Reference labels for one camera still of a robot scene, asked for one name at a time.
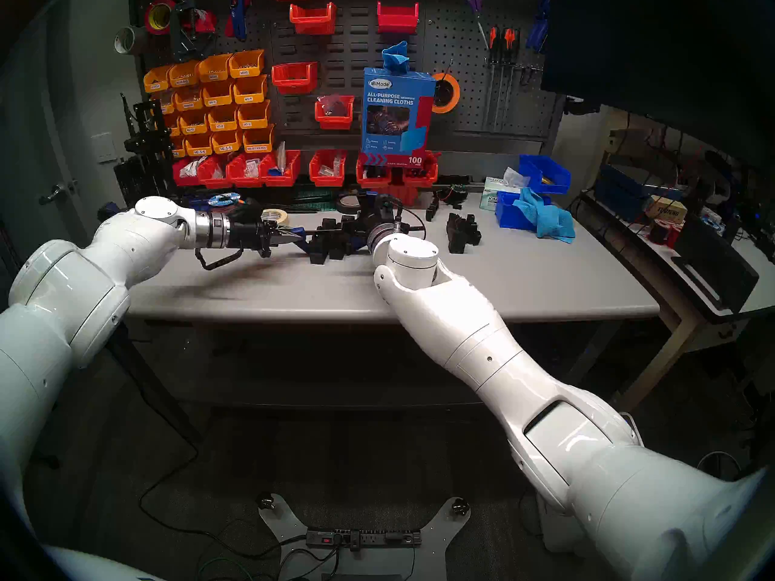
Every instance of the masking tape roll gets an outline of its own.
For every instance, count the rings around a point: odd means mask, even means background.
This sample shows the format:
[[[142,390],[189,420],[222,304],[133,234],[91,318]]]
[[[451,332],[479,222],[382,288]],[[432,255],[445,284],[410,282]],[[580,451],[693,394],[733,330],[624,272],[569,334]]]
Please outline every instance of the masking tape roll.
[[[266,208],[261,213],[262,220],[274,220],[279,225],[284,225],[288,220],[288,212],[285,210],[277,210],[276,208]]]
[[[153,35],[166,35],[170,33],[170,17],[175,9],[172,0],[154,0],[146,9],[146,29]]]

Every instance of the red tape roll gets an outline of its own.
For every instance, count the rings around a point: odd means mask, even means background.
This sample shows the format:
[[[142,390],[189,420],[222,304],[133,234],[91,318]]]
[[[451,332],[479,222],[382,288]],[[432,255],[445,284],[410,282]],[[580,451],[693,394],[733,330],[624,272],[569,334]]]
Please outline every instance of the red tape roll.
[[[146,8],[146,29],[153,35],[166,35],[170,33],[170,17],[175,9],[172,0],[154,0]]]

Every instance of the blue storage bin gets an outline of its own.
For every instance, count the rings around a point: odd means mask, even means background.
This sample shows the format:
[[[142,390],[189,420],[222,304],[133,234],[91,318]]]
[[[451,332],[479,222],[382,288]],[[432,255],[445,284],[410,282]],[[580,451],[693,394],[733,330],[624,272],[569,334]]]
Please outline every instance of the blue storage bin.
[[[537,175],[522,172],[522,164],[534,166],[539,173]],[[548,156],[520,156],[519,173],[530,177],[528,187],[535,193],[566,194],[570,189],[570,172],[561,167]],[[541,176],[551,180],[554,185],[545,185],[541,182]]]
[[[543,203],[547,206],[552,203],[552,200],[545,195],[540,195],[539,197],[543,199]],[[495,202],[495,217],[498,219],[498,226],[501,228],[522,228],[526,231],[536,232],[536,226],[525,218],[522,210],[514,205],[514,202],[518,201],[518,193],[498,191],[498,201]]]

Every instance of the blue cleaning cloth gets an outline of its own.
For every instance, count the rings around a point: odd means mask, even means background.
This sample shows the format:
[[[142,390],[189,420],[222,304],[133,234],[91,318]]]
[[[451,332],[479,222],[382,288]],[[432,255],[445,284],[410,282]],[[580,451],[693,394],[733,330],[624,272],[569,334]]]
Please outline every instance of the blue cleaning cloth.
[[[392,74],[408,73],[409,59],[406,57],[406,42],[401,41],[397,45],[382,50],[382,62]]]
[[[526,187],[522,188],[519,200],[515,200],[514,205],[536,226],[536,236],[554,237],[565,243],[573,242],[576,230],[573,228],[573,217],[567,210],[545,205],[540,196]]]

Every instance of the cleaning cloth box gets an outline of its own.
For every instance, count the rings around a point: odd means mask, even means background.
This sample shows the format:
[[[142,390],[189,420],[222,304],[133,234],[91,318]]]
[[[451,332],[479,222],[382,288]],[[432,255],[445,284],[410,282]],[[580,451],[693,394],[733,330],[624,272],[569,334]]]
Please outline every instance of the cleaning cloth box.
[[[364,68],[360,162],[422,166],[436,79],[408,68],[405,41],[382,50],[384,68]]]

